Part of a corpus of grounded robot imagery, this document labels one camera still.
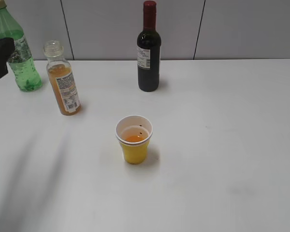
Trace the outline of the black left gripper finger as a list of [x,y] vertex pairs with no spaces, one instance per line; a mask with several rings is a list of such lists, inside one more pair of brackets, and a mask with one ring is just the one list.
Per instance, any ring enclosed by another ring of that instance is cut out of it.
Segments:
[[0,39],[0,79],[8,73],[7,62],[15,51],[13,38]]

